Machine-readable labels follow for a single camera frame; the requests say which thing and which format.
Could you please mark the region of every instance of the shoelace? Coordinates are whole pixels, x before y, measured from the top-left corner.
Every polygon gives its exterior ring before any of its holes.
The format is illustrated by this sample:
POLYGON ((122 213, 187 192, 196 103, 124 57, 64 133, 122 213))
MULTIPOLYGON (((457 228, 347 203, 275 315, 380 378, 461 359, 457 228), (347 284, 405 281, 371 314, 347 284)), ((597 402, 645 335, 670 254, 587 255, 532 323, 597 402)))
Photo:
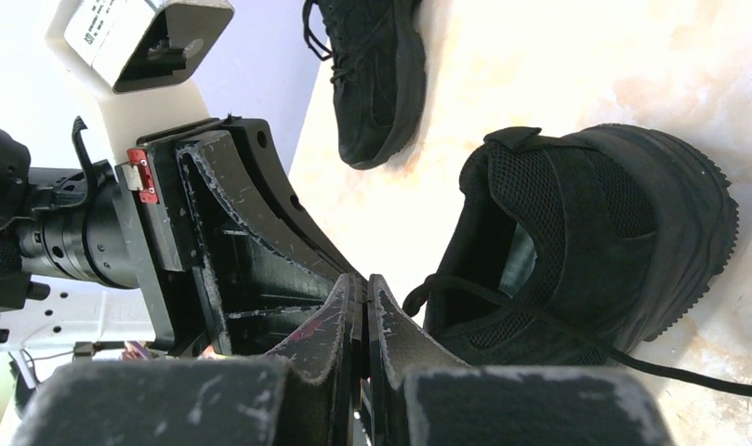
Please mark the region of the shoelace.
POLYGON ((667 367, 665 365, 658 365, 647 361, 637 360, 627 355, 626 353, 614 348, 611 344, 604 342, 596 335, 573 327, 565 321, 561 321, 542 308, 505 298, 505 295, 503 293, 488 289, 482 285, 479 285, 478 283, 457 277, 442 277, 431 274, 425 280, 425 283, 416 287, 416 289, 414 289, 414 291, 412 291, 405 298, 405 301, 402 305, 403 311, 405 311, 409 316, 415 316, 417 312, 419 312, 419 309, 428 301, 430 291, 441 291, 444 289, 456 289, 465 291, 512 311, 517 311, 532 316, 533 318, 543 321, 548 325, 557 328, 562 332, 565 332, 569 336, 586 342, 612 360, 620 362, 627 367, 638 370, 639 372, 644 372, 645 374, 653 374, 655 376, 661 376, 669 379, 675 379, 677 381, 711 388, 720 392, 726 392, 734 395, 752 398, 752 385, 724 381, 721 379, 713 378, 711 376, 697 374, 675 367, 667 367))
MULTIPOLYGON (((319 39, 318 36, 316 36, 315 33, 310 28, 310 13, 312 12, 312 7, 316 5, 318 7, 321 6, 318 3, 318 0, 305 0, 304 6, 302 7, 302 22, 304 23, 304 42, 305 44, 307 44, 307 48, 309 48, 310 51, 312 51, 312 53, 315 54, 315 56, 321 62, 325 60, 329 60, 331 58, 335 58, 335 63, 332 65, 333 74, 332 74, 332 79, 331 79, 331 82, 334 83, 338 79, 342 79, 347 74, 349 74, 350 70, 342 67, 341 64, 344 59, 342 55, 336 54, 329 47, 324 45, 321 39, 319 39)), ((331 30, 334 30, 336 25, 337 25, 337 22, 335 20, 327 20, 327 19, 323 20, 323 26, 326 27, 327 33, 330 33, 331 30)))

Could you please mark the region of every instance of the stained surface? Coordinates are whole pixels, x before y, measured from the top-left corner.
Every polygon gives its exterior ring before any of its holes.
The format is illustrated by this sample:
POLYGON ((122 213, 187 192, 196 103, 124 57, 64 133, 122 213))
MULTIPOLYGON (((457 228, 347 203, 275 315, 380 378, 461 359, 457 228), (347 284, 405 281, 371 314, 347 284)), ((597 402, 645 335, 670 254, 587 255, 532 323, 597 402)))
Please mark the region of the stained surface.
MULTIPOLYGON (((460 167, 491 131, 657 128, 723 169, 740 233, 712 290, 636 355, 752 383, 752 0, 424 0, 416 26, 429 91, 412 143, 373 171, 340 162, 324 65, 292 167, 302 204, 353 266, 383 274, 399 301, 422 283, 462 207, 460 167)), ((678 444, 752 444, 752 400, 640 379, 678 444)))

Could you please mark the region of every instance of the shoe sole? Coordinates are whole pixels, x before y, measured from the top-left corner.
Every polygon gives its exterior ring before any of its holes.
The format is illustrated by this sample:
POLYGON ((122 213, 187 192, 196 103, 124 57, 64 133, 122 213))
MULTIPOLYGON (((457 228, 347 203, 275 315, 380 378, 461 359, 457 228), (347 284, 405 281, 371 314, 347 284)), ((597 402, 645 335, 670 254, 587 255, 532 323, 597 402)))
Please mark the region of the shoe sole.
POLYGON ((395 27, 398 47, 395 53, 397 75, 397 103, 395 119, 387 139, 373 159, 350 166, 357 170, 372 169, 400 152, 419 127, 425 108, 427 76, 425 75, 425 47, 422 37, 414 30, 414 13, 422 0, 394 0, 395 27))
POLYGON ((614 343, 629 351, 640 339, 653 341, 674 325, 709 291, 712 277, 724 271, 737 239, 737 202, 720 168, 679 138, 633 125, 598 125, 579 135, 587 133, 640 148, 620 151, 619 144, 604 140, 596 146, 606 148, 602 152, 649 192, 659 220, 653 263, 637 310, 628 319, 635 322, 614 343), (664 304, 661 311, 658 301, 664 304))

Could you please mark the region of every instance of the black shoe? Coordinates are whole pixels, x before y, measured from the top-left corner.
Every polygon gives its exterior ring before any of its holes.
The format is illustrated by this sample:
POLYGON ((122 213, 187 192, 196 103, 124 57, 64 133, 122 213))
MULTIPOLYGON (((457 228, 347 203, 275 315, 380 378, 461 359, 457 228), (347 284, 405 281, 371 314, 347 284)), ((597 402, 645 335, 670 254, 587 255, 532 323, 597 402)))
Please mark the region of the black shoe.
POLYGON ((334 58, 340 158, 355 169, 385 163, 419 125, 426 83, 425 49, 413 25, 419 2, 305 0, 305 42, 319 59, 334 58), (331 50, 310 30, 313 5, 321 10, 331 50))
POLYGON ((684 141, 539 132, 506 128, 471 154, 442 263, 403 304, 429 298, 426 330, 471 364, 604 364, 679 319, 734 247, 729 182, 684 141))

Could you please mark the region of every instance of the screw hole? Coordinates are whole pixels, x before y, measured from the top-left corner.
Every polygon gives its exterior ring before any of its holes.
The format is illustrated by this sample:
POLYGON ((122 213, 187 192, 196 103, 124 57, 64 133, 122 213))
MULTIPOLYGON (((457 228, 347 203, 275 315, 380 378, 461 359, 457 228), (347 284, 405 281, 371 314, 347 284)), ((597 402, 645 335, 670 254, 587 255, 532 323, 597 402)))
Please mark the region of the screw hole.
POLYGON ((258 144, 258 145, 259 145, 259 146, 260 146, 261 148, 263 148, 263 149, 266 149, 266 143, 267 143, 267 142, 268 142, 268 141, 266 140, 266 134, 265 134, 265 133, 263 133, 263 131, 262 131, 262 130, 261 130, 261 131, 259 131, 259 132, 257 132, 257 144, 258 144))
POLYGON ((294 206, 294 208, 296 208, 297 211, 304 212, 304 206, 301 205, 301 203, 299 202, 299 197, 297 197, 296 195, 291 195, 291 204, 294 206))

